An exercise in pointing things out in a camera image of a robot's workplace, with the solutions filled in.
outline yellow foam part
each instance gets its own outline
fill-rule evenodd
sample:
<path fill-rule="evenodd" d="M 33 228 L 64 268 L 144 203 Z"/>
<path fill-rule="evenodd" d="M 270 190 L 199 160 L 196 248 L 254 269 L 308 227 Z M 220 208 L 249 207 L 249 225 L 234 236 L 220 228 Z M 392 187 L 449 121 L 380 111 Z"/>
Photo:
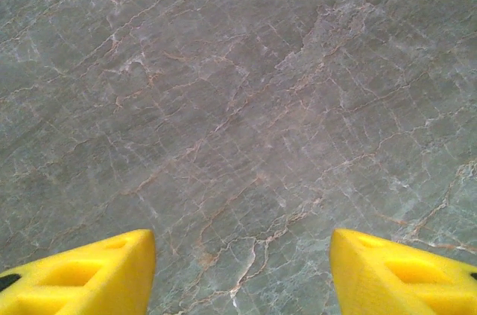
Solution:
<path fill-rule="evenodd" d="M 3 272 L 1 315 L 144 315 L 155 268 L 154 236 L 137 230 Z"/>
<path fill-rule="evenodd" d="M 477 267 L 349 229 L 329 258 L 342 315 L 477 315 Z"/>

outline gray marble surface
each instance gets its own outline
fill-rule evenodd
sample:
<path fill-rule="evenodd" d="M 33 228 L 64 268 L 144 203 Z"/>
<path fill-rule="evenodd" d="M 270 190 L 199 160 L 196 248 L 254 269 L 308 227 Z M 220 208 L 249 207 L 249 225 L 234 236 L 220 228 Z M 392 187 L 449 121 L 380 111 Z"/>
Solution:
<path fill-rule="evenodd" d="M 477 264 L 477 0 L 0 0 L 0 270 L 156 235 L 150 314 L 339 314 L 347 227 Z"/>

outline marble floor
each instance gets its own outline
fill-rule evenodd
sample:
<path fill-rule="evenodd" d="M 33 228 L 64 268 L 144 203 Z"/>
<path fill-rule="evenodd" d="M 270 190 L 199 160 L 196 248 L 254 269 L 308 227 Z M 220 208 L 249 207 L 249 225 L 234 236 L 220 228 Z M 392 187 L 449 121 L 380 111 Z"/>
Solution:
<path fill-rule="evenodd" d="M 149 313 L 339 314 L 347 227 L 477 264 L 477 0 L 1 0 L 0 270 L 156 235 Z"/>

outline black spot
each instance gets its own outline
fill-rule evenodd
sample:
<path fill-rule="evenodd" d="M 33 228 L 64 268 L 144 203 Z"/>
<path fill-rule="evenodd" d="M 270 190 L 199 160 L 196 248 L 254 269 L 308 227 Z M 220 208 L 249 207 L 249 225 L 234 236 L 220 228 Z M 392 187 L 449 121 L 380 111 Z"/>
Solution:
<path fill-rule="evenodd" d="M 0 291 L 7 289 L 21 277 L 19 274 L 8 274 L 7 276 L 0 277 Z"/>

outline yellow plastic piece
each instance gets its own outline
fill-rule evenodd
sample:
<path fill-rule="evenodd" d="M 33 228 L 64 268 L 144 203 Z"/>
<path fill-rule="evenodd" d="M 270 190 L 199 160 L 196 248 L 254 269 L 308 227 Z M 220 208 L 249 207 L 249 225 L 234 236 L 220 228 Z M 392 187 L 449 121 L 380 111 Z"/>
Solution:
<path fill-rule="evenodd" d="M 1 315 L 144 315 L 156 256 L 149 230 L 117 235 L 0 274 Z"/>
<path fill-rule="evenodd" d="M 342 315 L 477 315 L 477 267 L 348 229 L 329 258 Z"/>

